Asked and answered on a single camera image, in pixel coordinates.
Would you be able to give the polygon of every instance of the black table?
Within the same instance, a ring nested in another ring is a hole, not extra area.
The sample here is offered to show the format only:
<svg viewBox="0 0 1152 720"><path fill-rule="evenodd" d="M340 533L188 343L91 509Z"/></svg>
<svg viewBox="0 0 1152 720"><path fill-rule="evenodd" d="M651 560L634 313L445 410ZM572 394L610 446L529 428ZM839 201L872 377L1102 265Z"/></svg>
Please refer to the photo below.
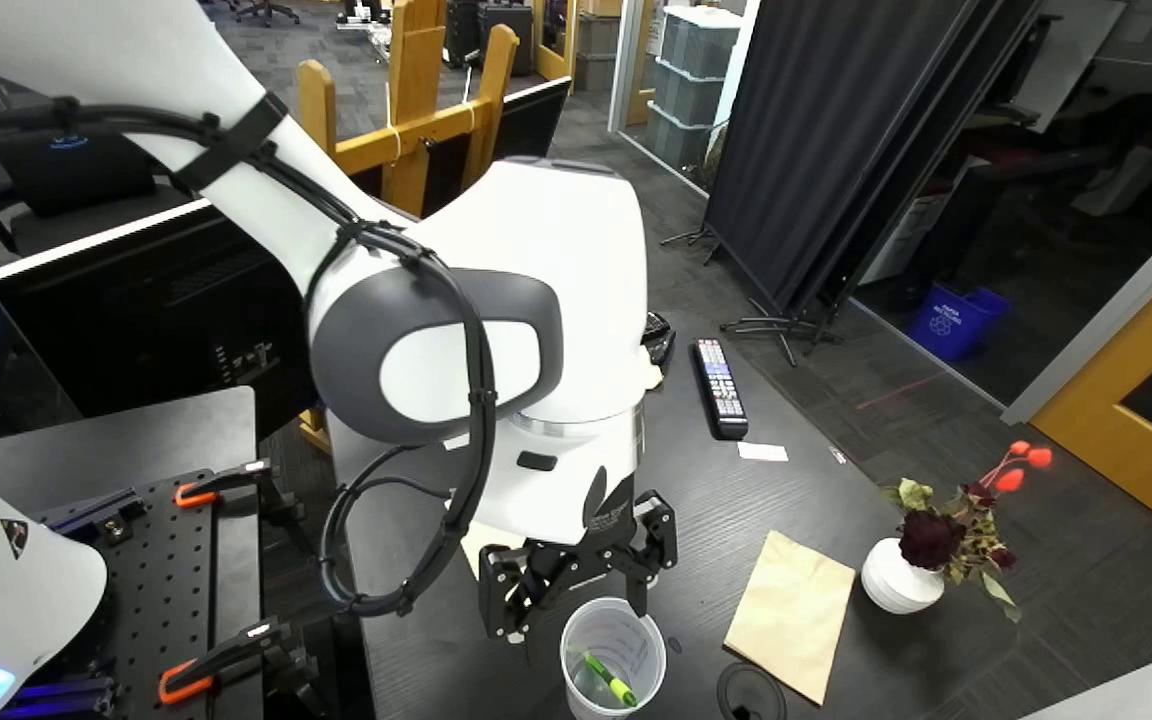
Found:
<svg viewBox="0 0 1152 720"><path fill-rule="evenodd" d="M20 511L46 511L194 468L226 468L257 456L257 394L223 386L190 400L55 424L0 439L0 497ZM210 544L215 615L210 645L259 621L259 521L221 514ZM259 720L259 674L198 701L210 720Z"/></svg>
<svg viewBox="0 0 1152 720"><path fill-rule="evenodd" d="M676 509L679 568L662 571L651 586L651 615L668 636L668 674L638 715L729 715L721 706L724 684L762 684L782 695L786 715L914 715L944 701L944 678L971 671L961 661L977 663L977 647L962 652L957 645L962 636L957 625L988 610L988 625L1005 627L996 606L944 599L948 606L895 621L853 586L823 706L724 652L737 599L769 533L861 568L864 550L898 522L898 511L731 348L731 372L750 415L747 439L782 442L786 464L741 460L737 442L711 439L689 348L696 334L721 330L679 317L672 325L679 329L679 343L668 381L644 400L638 492L656 489ZM340 478L374 456L370 442L349 433L331 433L331 446ZM445 468L447 460L406 464L421 478L447 474ZM369 586L390 586L412 568L415 549L423 549L432 514L428 501L374 492L349 522L356 577ZM555 640L583 594L569 594L548 615L537 615L529 645L508 647L483 636L470 592L469 565L454 560L406 615L363 621L378 720L569 715Z"/></svg>

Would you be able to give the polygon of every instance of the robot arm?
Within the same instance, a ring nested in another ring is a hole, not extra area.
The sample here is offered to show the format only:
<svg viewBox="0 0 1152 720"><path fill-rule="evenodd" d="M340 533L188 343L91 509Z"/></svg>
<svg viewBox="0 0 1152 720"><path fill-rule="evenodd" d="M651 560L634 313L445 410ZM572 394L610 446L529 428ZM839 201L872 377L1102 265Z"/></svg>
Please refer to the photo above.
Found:
<svg viewBox="0 0 1152 720"><path fill-rule="evenodd" d="M0 77L78 99L6 125L128 130L289 266L314 386L353 433L470 436L445 537L404 586L356 610L404 610L469 521L581 549L588 501L632 478L651 368L644 229L625 179L495 162L412 222L299 130L194 0L0 0Z"/></svg>

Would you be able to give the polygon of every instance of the remote control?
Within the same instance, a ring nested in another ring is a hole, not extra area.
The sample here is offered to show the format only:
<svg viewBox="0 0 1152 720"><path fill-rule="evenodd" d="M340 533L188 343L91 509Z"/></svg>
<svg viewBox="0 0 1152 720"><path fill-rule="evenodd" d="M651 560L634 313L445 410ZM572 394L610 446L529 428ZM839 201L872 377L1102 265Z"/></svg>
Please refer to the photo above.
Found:
<svg viewBox="0 0 1152 720"><path fill-rule="evenodd" d="M721 340L696 340L696 381L715 439L741 439L747 433L744 405L737 394L731 365Z"/></svg>

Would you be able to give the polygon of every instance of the dark floor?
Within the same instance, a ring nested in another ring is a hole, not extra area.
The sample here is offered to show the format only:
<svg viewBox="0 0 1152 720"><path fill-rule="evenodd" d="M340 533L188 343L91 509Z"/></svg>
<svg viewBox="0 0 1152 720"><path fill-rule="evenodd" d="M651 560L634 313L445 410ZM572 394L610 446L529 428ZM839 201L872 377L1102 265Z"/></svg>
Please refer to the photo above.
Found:
<svg viewBox="0 0 1152 720"><path fill-rule="evenodd" d="M349 82L340 93L342 130L369 127L370 111L356 104L374 94L378 65L356 38L331 35L322 13L309 14L302 27L223 22L223 35L277 93L289 93L297 60L322 60ZM603 136L596 104L572 94L550 151L607 162L634 184L651 238L651 308L662 317L689 313L711 329L750 313L724 265L709 265L689 242L658 249L658 238L690 232L704 202L651 160ZM782 351L769 334L729 343L872 485L921 474L950 489L978 474L1011 436L1034 436L1030 428L999 424L996 405L864 308L844 308L834 334L834 343L809 355L800 348ZM292 428L267 436L264 456L279 464L279 478L309 504L309 521L314 521L331 489L329 460ZM1051 474L1030 478L999 509L999 522L1019 557L1006 586L1028 615L1017 627L1005 621L988 627L962 625L961 633L978 636L996 656L971 668L962 684L928 695L924 715L1006 720L1152 661L1152 511L1073 456L1061 456ZM314 565L277 533L267 533L264 581L267 610L297 615L321 606ZM786 702L791 715L817 715L794 695Z"/></svg>

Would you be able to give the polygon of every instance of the leaf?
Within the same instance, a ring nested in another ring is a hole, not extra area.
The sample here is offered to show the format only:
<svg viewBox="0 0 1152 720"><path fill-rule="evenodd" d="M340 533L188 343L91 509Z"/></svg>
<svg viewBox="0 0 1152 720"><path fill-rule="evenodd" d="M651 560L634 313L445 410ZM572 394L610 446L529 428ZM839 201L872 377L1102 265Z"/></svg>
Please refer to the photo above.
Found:
<svg viewBox="0 0 1152 720"><path fill-rule="evenodd" d="M1006 586L996 581L996 577L988 577L988 571L978 571L978 583L985 583L985 592L996 599L996 604L1005 604L1005 615L1011 621L1011 625L1019 625L1019 606L1017 606L1017 599L1006 594Z"/></svg>
<svg viewBox="0 0 1152 720"><path fill-rule="evenodd" d="M912 511L933 511L933 485L898 474L895 504Z"/></svg>

